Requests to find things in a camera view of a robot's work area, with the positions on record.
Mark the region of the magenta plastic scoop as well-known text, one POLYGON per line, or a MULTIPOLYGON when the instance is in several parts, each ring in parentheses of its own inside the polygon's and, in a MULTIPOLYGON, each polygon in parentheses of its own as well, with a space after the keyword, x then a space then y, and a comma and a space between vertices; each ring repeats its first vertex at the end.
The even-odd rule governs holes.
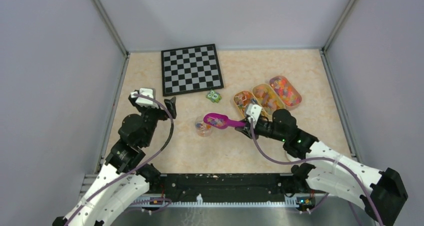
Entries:
POLYGON ((232 120, 224 114, 214 112, 206 114, 203 117, 203 122, 220 130, 224 130, 228 127, 242 128, 246 125, 243 121, 232 120))

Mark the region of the clear plastic cup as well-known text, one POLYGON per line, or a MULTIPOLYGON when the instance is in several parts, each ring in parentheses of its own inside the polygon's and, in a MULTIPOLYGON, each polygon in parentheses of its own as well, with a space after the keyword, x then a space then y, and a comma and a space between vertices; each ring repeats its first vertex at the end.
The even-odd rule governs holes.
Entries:
POLYGON ((212 134, 212 127, 204 122, 203 116, 198 116, 194 121, 196 132, 201 137, 208 137, 212 134))

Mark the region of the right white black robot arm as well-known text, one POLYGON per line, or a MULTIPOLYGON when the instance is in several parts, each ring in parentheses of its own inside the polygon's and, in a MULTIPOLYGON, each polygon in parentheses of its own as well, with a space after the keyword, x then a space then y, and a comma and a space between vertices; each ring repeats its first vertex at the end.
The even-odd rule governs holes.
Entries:
POLYGON ((373 168, 327 146, 300 129, 286 109, 276 110, 271 119, 256 112, 246 115, 235 130, 254 143, 259 137, 282 143, 291 156, 293 186, 299 192, 322 191, 352 203, 382 226, 393 226, 408 194, 400 174, 388 167, 373 168))

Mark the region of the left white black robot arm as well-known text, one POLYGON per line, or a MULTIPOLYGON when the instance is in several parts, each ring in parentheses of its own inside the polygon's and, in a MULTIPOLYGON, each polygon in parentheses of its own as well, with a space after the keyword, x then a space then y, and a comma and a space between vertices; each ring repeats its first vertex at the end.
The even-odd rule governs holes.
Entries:
POLYGON ((160 103, 153 96, 136 90, 128 97, 137 113, 127 115, 118 130, 114 144, 94 182, 77 205, 65 216, 57 217, 54 226, 110 226, 139 196, 160 188, 160 172, 149 162, 171 141, 174 125, 170 126, 164 145, 143 162, 158 121, 173 121, 177 117, 176 97, 160 103))

